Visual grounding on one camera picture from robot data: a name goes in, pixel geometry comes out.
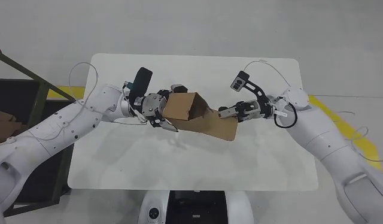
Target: gray floor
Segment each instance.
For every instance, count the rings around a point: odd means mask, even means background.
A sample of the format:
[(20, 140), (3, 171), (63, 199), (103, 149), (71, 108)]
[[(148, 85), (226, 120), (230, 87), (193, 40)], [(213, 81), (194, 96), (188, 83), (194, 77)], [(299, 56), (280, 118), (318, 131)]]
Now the gray floor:
[[(370, 128), (383, 156), (383, 0), (0, 0), (0, 49), (56, 85), (96, 53), (291, 57), (303, 87)], [(87, 68), (73, 76), (84, 86)], [(0, 78), (23, 77), (0, 65)], [(249, 193), (257, 223), (350, 224), (317, 164), (315, 192)], [(135, 223), (144, 192), (74, 190), (8, 223)]]

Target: cardboard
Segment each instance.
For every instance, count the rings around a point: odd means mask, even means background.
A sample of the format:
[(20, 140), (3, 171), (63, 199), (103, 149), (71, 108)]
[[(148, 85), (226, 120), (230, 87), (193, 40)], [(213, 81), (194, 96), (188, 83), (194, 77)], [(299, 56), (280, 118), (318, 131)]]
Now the cardboard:
[(235, 138), (238, 120), (221, 119), (198, 93), (172, 93), (163, 112), (179, 130), (200, 132), (227, 141)]
[(0, 143), (14, 136), (14, 133), (22, 127), (22, 123), (15, 122), (16, 118), (8, 113), (0, 111)]

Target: black cable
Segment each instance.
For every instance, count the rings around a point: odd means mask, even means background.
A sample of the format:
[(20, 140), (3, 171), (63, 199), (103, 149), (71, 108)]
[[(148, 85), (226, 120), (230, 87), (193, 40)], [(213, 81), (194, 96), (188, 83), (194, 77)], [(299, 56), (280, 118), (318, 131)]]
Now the black cable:
[(298, 121), (298, 114), (297, 114), (297, 110), (295, 109), (295, 107), (289, 102), (288, 105), (293, 109), (294, 111), (294, 115), (295, 115), (295, 119), (294, 119), (294, 122), (293, 124), (291, 124), (290, 126), (281, 126), (279, 125), (277, 122), (276, 122), (276, 114), (274, 114), (274, 123), (277, 127), (279, 128), (292, 128)]

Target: yellow line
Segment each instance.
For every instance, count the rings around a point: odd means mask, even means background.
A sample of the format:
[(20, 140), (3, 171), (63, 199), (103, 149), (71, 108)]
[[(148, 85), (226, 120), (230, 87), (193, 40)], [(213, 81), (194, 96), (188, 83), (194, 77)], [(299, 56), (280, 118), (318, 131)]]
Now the yellow line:
[[(317, 107), (320, 107), (334, 122), (335, 125), (338, 127), (341, 134), (348, 138), (360, 138), (362, 137), (362, 134), (357, 133), (355, 134), (355, 129), (348, 124), (346, 121), (344, 121), (339, 115), (332, 112), (328, 107), (326, 107), (321, 101), (319, 101), (315, 96), (310, 95), (309, 96), (310, 102), (314, 104)], [(379, 159), (379, 153), (378, 148), (367, 138), (361, 138), (354, 141), (354, 144), (363, 152), (364, 156), (372, 159), (372, 160), (378, 160)], [(371, 162), (367, 161), (371, 166), (382, 170), (382, 165), (379, 162)]]
[[(69, 87), (66, 86), (58, 86), (59, 89), (63, 90), (64, 92), (70, 94)], [(73, 93), (76, 98), (80, 99), (84, 97), (85, 87), (72, 87)], [(61, 99), (64, 98), (63, 96), (59, 95), (58, 93), (49, 90), (48, 98), (50, 99)], [(332, 112), (328, 107), (326, 107), (321, 101), (319, 101), (315, 96), (310, 95), (309, 96), (310, 102), (314, 104), (317, 107), (320, 107), (334, 122), (335, 125), (338, 127), (339, 131), (343, 136), (346, 138), (352, 138), (355, 129), (348, 124), (346, 121), (344, 121), (339, 115)], [(361, 134), (357, 133), (354, 135), (354, 138), (360, 138)], [(373, 159), (378, 160), (379, 159), (379, 153), (378, 148), (367, 138), (361, 138), (354, 141), (354, 144), (363, 152), (364, 156)], [(371, 166), (382, 170), (382, 165), (379, 162), (370, 162), (367, 161)]]
[[(71, 93), (69, 91), (69, 87), (58, 86), (58, 88), (63, 90), (64, 92), (68, 93), (69, 95), (71, 95)], [(75, 96), (75, 98), (80, 99), (80, 98), (84, 97), (85, 87), (72, 87), (72, 91), (73, 91), (73, 95)], [(48, 99), (66, 99), (66, 98), (64, 98), (63, 96), (61, 96), (60, 94), (56, 93), (55, 91), (53, 91), (51, 89), (48, 92), (48, 97), (47, 98)]]

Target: white cable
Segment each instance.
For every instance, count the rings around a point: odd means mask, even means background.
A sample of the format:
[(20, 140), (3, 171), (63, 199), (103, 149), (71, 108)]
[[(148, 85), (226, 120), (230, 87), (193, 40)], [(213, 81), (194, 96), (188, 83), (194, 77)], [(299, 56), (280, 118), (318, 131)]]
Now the white cable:
[[(348, 114), (352, 114), (353, 116), (355, 116), (355, 113), (352, 112), (352, 111), (338, 111), (338, 112), (335, 112), (335, 113), (348, 113)], [(360, 137), (356, 137), (356, 135), (359, 133), (359, 131), (362, 130), (363, 128), (366, 129), (366, 132), (365, 132), (363, 135), (361, 135)], [(373, 159), (369, 159), (369, 158), (365, 157), (365, 155), (361, 154), (361, 152), (358, 151), (357, 147), (356, 147), (355, 144), (354, 144), (354, 141), (355, 141), (355, 140), (360, 140), (360, 139), (362, 139), (362, 138), (365, 138), (365, 137), (367, 136), (367, 134), (369, 133), (369, 131), (370, 131), (370, 130), (369, 130), (369, 128), (368, 128), (367, 126), (361, 126), (361, 127), (359, 127), (358, 129), (355, 130), (355, 132), (352, 134), (351, 138), (345, 138), (345, 140), (346, 140), (346, 141), (350, 141), (350, 142), (351, 142), (351, 147), (352, 147), (352, 149), (354, 149), (354, 151), (355, 151), (356, 153), (358, 153), (359, 156), (361, 156), (361, 157), (364, 158), (365, 160), (368, 160), (368, 161), (370, 161), (370, 162), (383, 162), (383, 160), (373, 160)]]
[[(95, 83), (94, 87), (91, 89), (91, 91), (90, 91), (88, 97), (85, 99), (85, 101), (84, 101), (83, 104), (82, 104), (82, 103), (75, 97), (75, 95), (73, 94), (72, 85), (71, 85), (71, 75), (72, 75), (73, 69), (74, 69), (75, 67), (77, 67), (78, 65), (82, 64), (82, 63), (88, 64), (88, 65), (91, 66), (91, 67), (95, 70), (95, 72), (96, 72), (96, 83)], [(97, 83), (98, 83), (98, 77), (99, 77), (99, 76), (98, 76), (98, 72), (97, 72), (96, 67), (94, 67), (92, 64), (90, 64), (90, 63), (88, 63), (88, 62), (80, 62), (80, 63), (78, 63), (78, 64), (76, 64), (76, 65), (74, 65), (74, 66), (72, 67), (71, 71), (69, 72), (69, 76), (68, 76), (69, 92), (71, 93), (71, 95), (72, 95), (72, 96), (74, 97), (74, 99), (76, 100), (76, 103), (78, 103), (78, 104), (81, 105), (81, 109), (80, 109), (79, 112), (78, 112), (78, 113), (77, 113), (77, 114), (76, 114), (76, 115), (75, 115), (75, 116), (68, 122), (68, 125), (67, 125), (67, 126), (69, 126), (69, 125), (71, 124), (71, 122), (73, 122), (73, 120), (75, 120), (75, 119), (80, 115), (80, 113), (81, 113), (84, 109), (87, 109), (87, 110), (89, 110), (89, 111), (92, 111), (92, 112), (95, 112), (95, 113), (99, 113), (99, 114), (105, 115), (105, 113), (101, 113), (100, 111), (96, 111), (96, 110), (91, 110), (91, 109), (89, 109), (89, 108), (86, 107), (86, 104), (87, 104), (87, 102), (88, 102), (89, 97), (91, 96), (91, 94), (93, 93), (93, 91), (95, 90), (95, 88), (96, 88), (96, 86), (97, 86)], [(115, 122), (115, 121), (110, 121), (110, 122), (111, 122), (111, 123), (124, 124), (124, 125), (146, 125), (146, 123), (121, 123), (121, 122)], [(59, 130), (59, 132), (57, 133), (57, 135), (54, 136), (53, 138), (39, 138), (39, 137), (34, 136), (31, 132), (29, 132), (29, 133), (31, 133), (31, 134), (32, 134), (36, 139), (38, 139), (38, 140), (41, 140), (41, 141), (51, 141), (51, 140), (57, 138), (57, 137), (60, 135), (60, 133), (61, 133), (65, 128), (66, 128), (66, 127), (62, 127), (62, 128)]]
[[(355, 135), (358, 133), (358, 131), (361, 130), (362, 128), (366, 128), (366, 132), (365, 132), (362, 136), (360, 136), (360, 137), (358, 137), (358, 138), (354, 138)], [(360, 128), (358, 128), (358, 129), (355, 130), (355, 132), (352, 134), (352, 136), (351, 136), (350, 139), (346, 139), (346, 140), (348, 140), (348, 141), (351, 142), (351, 147), (354, 149), (354, 151), (357, 152), (357, 153), (358, 153), (361, 157), (363, 157), (365, 160), (368, 160), (368, 161), (370, 161), (370, 162), (383, 162), (382, 159), (380, 159), (380, 160), (369, 159), (369, 158), (365, 157), (363, 154), (361, 154), (360, 151), (357, 150), (357, 148), (356, 148), (356, 146), (355, 146), (355, 144), (354, 144), (354, 141), (355, 141), (355, 140), (360, 140), (360, 139), (364, 138), (368, 133), (369, 133), (369, 128), (368, 128), (367, 126), (361, 126)]]
[(264, 63), (264, 64), (269, 65), (270, 67), (272, 67), (272, 68), (273, 68), (273, 69), (274, 69), (274, 70), (275, 70), (275, 71), (276, 71), (276, 72), (283, 78), (283, 80), (285, 80), (285, 82), (287, 83), (287, 85), (288, 85), (289, 87), (291, 87), (291, 85), (288, 83), (288, 81), (286, 80), (286, 78), (283, 77), (283, 75), (282, 75), (276, 68), (274, 68), (273, 65), (267, 63), (265, 60), (260, 59), (260, 60), (251, 61), (250, 63), (248, 63), (248, 64), (245, 66), (245, 68), (244, 68), (243, 71), (245, 71), (246, 68), (247, 68), (250, 64), (252, 64), (252, 63), (256, 63), (256, 62), (258, 62), (258, 63)]

